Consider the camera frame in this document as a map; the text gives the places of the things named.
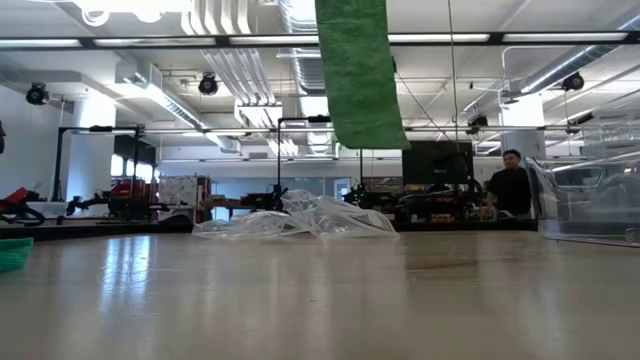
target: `clear plastic bag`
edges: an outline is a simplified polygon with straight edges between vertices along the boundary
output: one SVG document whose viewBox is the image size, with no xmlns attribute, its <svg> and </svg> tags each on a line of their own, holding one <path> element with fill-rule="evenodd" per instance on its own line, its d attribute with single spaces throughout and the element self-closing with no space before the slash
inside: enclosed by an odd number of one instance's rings
<svg viewBox="0 0 640 360">
<path fill-rule="evenodd" d="M 208 221 L 194 226 L 193 235 L 205 238 L 276 238 L 309 232 L 322 239 L 393 237 L 398 234 L 381 213 L 364 210 L 328 196 L 292 190 L 282 197 L 279 212 L 257 212 L 234 217 L 231 222 Z"/>
</svg>

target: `ductwork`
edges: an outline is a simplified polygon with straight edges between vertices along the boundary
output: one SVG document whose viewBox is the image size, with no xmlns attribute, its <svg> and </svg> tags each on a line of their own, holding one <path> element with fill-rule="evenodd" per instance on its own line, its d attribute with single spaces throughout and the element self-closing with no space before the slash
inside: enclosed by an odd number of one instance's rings
<svg viewBox="0 0 640 360">
<path fill-rule="evenodd" d="M 187 35 L 251 34 L 248 0 L 194 0 L 193 6 L 182 16 L 182 29 Z M 276 103 L 255 49 L 203 50 L 201 54 L 241 105 Z"/>
<path fill-rule="evenodd" d="M 279 4 L 280 17 L 289 33 L 318 32 L 313 0 L 280 0 Z M 320 50 L 298 48 L 292 49 L 291 52 L 293 71 L 300 92 L 304 95 L 324 95 L 325 83 Z"/>
<path fill-rule="evenodd" d="M 314 0 L 280 0 L 280 17 L 289 33 L 317 33 Z M 305 116 L 328 115 L 324 71 L 318 49 L 291 49 L 291 61 Z M 307 149 L 313 155 L 329 155 L 335 148 L 327 133 L 309 133 Z"/>
<path fill-rule="evenodd" d="M 640 15 L 620 21 L 617 30 L 632 31 L 640 29 Z M 578 70 L 602 58 L 618 48 L 617 45 L 593 45 L 580 47 L 556 59 L 535 74 L 523 79 L 514 96 L 535 94 L 561 82 Z"/>
<path fill-rule="evenodd" d="M 180 102 L 178 96 L 163 86 L 163 75 L 152 64 L 140 65 L 129 61 L 120 61 L 116 65 L 116 84 L 128 84 L 139 96 L 146 97 L 176 118 L 194 129 L 206 129 L 199 113 L 189 105 Z M 227 137 L 207 134 L 207 138 L 220 147 L 220 151 L 239 153 L 240 143 Z"/>
</svg>

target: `ceiling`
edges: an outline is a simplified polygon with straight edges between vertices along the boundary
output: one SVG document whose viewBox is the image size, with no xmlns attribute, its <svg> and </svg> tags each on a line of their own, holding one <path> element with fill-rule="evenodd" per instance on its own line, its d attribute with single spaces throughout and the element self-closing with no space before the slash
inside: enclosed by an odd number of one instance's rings
<svg viewBox="0 0 640 360">
<path fill-rule="evenodd" d="M 542 30 L 614 30 L 616 21 L 624 14 L 640 13 L 636 0 L 451 0 L 454 31 L 542 31 Z M 390 32 L 449 31 L 447 0 L 387 0 Z M 251 1 L 249 23 L 257 33 L 282 32 L 277 6 L 262 6 Z M 0 1 L 0 34 L 3 36 L 144 36 L 184 35 L 179 14 L 167 14 L 162 20 L 147 24 L 129 14 L 116 14 L 101 27 L 89 27 L 81 20 L 79 8 L 73 3 L 47 3 L 46 0 Z M 503 76 L 519 79 L 562 56 L 570 48 L 511 49 L 505 55 L 497 47 L 459 47 L 451 49 L 402 47 L 392 48 L 398 73 L 396 78 L 401 114 L 407 125 L 451 124 L 452 119 L 482 94 L 477 88 L 488 88 Z M 297 90 L 290 59 L 279 54 L 287 49 L 259 50 L 263 66 L 275 95 L 288 99 L 288 113 L 297 112 Z M 587 83 L 583 93 L 564 94 L 547 91 L 545 120 L 558 123 L 581 111 L 603 106 L 612 100 L 640 89 L 640 71 L 608 81 L 616 75 L 640 64 L 640 47 L 621 47 L 581 70 Z M 139 50 L 139 51 L 77 51 L 77 52 L 0 52 L 0 70 L 75 71 L 99 84 L 105 91 L 131 110 L 126 122 L 140 122 L 147 127 L 174 127 L 170 113 L 155 103 L 130 96 L 115 83 L 116 64 L 123 59 L 135 59 L 155 64 L 165 75 L 165 84 L 183 102 L 200 113 L 222 113 L 207 116 L 211 127 L 233 126 L 234 98 L 225 89 L 213 97 L 201 96 L 197 85 L 203 72 L 211 71 L 196 50 Z M 452 69 L 456 69 L 457 104 L 454 102 Z M 476 89 L 469 89 L 470 83 Z M 82 92 L 83 85 L 60 92 Z M 497 96 L 482 109 L 493 123 L 497 122 Z M 630 95 L 623 103 L 610 105 L 635 106 L 638 96 Z M 561 134 L 548 134 L 549 137 Z M 167 137 L 164 144 L 203 145 L 206 139 Z"/>
</svg>

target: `table surface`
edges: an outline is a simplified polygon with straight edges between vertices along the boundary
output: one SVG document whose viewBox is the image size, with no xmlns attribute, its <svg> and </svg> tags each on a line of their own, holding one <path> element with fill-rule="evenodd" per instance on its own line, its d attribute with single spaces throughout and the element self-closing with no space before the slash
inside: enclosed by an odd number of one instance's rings
<svg viewBox="0 0 640 360">
<path fill-rule="evenodd" d="M 639 359 L 640 253 L 531 232 L 37 243 L 2 359 Z"/>
</svg>

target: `column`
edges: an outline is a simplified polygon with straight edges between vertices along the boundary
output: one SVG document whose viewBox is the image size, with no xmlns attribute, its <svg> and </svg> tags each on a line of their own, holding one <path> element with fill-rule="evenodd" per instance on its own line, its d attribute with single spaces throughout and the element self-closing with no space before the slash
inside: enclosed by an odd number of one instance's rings
<svg viewBox="0 0 640 360">
<path fill-rule="evenodd" d="M 514 104 L 503 104 L 500 124 L 503 126 L 544 126 L 542 96 L 532 94 L 516 99 Z M 544 131 L 516 131 L 503 133 L 500 137 L 502 151 L 515 149 L 523 157 L 546 158 Z"/>
<path fill-rule="evenodd" d="M 110 99 L 93 98 L 78 101 L 73 108 L 73 127 L 115 126 L 116 106 Z M 82 196 L 87 200 L 97 189 L 111 189 L 111 155 L 113 135 L 71 135 L 69 175 L 66 199 Z M 102 216 L 106 205 L 92 206 L 88 215 Z"/>
</svg>

